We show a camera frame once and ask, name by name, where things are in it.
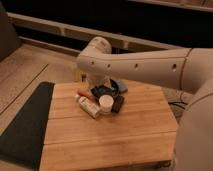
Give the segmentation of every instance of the small bottle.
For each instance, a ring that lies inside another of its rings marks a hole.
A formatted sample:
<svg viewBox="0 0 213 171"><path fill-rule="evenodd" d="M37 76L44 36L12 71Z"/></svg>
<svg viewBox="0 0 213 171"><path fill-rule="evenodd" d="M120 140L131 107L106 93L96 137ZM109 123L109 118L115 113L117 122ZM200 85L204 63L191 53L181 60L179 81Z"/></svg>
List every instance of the small bottle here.
<svg viewBox="0 0 213 171"><path fill-rule="evenodd" d="M80 107L84 111L86 111L90 116L92 116L93 118L97 118L99 116L101 109L94 102L78 94L75 96L75 99L80 105Z"/></svg>

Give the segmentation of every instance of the gray floor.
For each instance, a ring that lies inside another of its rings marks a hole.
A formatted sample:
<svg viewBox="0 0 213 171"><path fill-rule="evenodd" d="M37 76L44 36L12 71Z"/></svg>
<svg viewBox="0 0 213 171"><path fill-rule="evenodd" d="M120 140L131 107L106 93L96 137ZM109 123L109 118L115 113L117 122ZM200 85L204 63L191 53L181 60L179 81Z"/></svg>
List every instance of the gray floor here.
<svg viewBox="0 0 213 171"><path fill-rule="evenodd" d="M40 82L73 82L76 68L75 57L27 44L22 45L2 61L0 63L0 135ZM168 101L180 101L181 92L166 88L163 88L163 91ZM188 102L191 97L189 94L182 94L185 102ZM171 108L179 119L183 110L174 106ZM0 161L0 170L30 169Z"/></svg>

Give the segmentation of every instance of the wooden table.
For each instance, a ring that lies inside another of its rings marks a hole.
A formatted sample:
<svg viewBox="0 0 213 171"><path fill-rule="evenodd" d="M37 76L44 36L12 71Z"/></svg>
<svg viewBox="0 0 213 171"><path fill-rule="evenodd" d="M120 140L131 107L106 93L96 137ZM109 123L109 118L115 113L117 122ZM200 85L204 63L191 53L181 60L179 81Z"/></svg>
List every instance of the wooden table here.
<svg viewBox="0 0 213 171"><path fill-rule="evenodd" d="M56 84L40 170L89 170L171 160L177 123L160 87L125 81L119 114L92 119L75 102L86 83Z"/></svg>

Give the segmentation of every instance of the black wall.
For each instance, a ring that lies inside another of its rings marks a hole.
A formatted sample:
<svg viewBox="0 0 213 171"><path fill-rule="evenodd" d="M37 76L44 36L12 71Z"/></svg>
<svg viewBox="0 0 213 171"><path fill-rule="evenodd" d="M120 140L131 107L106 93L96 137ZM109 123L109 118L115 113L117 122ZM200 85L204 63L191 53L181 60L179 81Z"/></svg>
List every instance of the black wall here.
<svg viewBox="0 0 213 171"><path fill-rule="evenodd" d="M127 0L2 0L7 11L186 47L213 47L213 13Z"/></svg>

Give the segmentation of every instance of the wooden plank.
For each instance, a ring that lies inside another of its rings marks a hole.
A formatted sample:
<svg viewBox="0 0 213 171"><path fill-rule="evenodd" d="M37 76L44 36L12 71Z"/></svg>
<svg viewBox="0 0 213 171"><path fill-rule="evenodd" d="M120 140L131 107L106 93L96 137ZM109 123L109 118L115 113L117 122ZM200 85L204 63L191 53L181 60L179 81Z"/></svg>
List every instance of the wooden plank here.
<svg viewBox="0 0 213 171"><path fill-rule="evenodd" d="M186 2L189 5L198 5L198 6L202 6L204 3L204 0L187 0Z"/></svg>
<svg viewBox="0 0 213 171"><path fill-rule="evenodd" d="M71 118L71 117L87 117L87 113L85 113L80 107L77 102L75 102L74 95L75 91L73 92L72 98L57 98L53 99L51 102L50 112L49 112L49 119L58 119L58 118ZM138 107L146 107L152 109L154 105L159 105L159 109L165 108L167 102L161 92L152 92L152 93L143 93L140 99L129 98L128 95L125 95L125 110L122 112L134 112L135 109Z"/></svg>
<svg viewBox="0 0 213 171"><path fill-rule="evenodd" d="M181 0L158 0L162 2L170 2L170 3L180 3Z"/></svg>
<svg viewBox="0 0 213 171"><path fill-rule="evenodd" d="M212 0L206 0L204 6L213 8L213 1Z"/></svg>
<svg viewBox="0 0 213 171"><path fill-rule="evenodd" d="M161 91L160 87L150 85L150 84L145 84L145 83L136 82L136 81L125 81L125 83L127 87L129 87L129 90L128 90L129 92L144 93L147 91ZM56 84L54 87L53 99L73 98L78 88L87 89L88 84L87 83Z"/></svg>
<svg viewBox="0 0 213 171"><path fill-rule="evenodd" d="M30 44L30 45L37 46L37 47L41 47L41 48L44 48L44 49L54 50L56 52L68 54L68 55L75 56L75 57L78 56L78 54L80 53L79 50L67 48L67 47L64 47L64 46L55 45L55 44L52 44L52 43L38 41L38 40L30 39L30 38L27 38L27 37L21 37L21 36L19 38L21 39L21 41L23 43Z"/></svg>
<svg viewBox="0 0 213 171"><path fill-rule="evenodd" d="M171 160L175 135L173 132L45 145L40 170L89 170Z"/></svg>
<svg viewBox="0 0 213 171"><path fill-rule="evenodd" d="M207 6L198 6L194 4L187 4L187 0L181 0L180 3L173 3L173 2L166 2L166 1L159 1L159 0L128 0L132 2L138 3L147 3L147 4L155 4L155 5L163 5L168 7L175 7L175 8L183 8L189 10L197 10L197 11L205 11L205 12L213 12L213 8Z"/></svg>
<svg viewBox="0 0 213 171"><path fill-rule="evenodd" d="M74 38L82 41L90 41L95 36L101 36L109 40L113 47L129 51L153 51L181 48L180 46L113 34L14 13L8 13L8 15L10 16L13 24L19 27L60 35L68 38Z"/></svg>
<svg viewBox="0 0 213 171"><path fill-rule="evenodd" d="M108 117L100 116L96 120L86 113L85 117L50 119L47 124L44 144L176 131L176 120L170 109L168 107L151 108L155 105L144 105L142 106L144 109L137 105L134 106L133 111L122 111L118 115Z"/></svg>

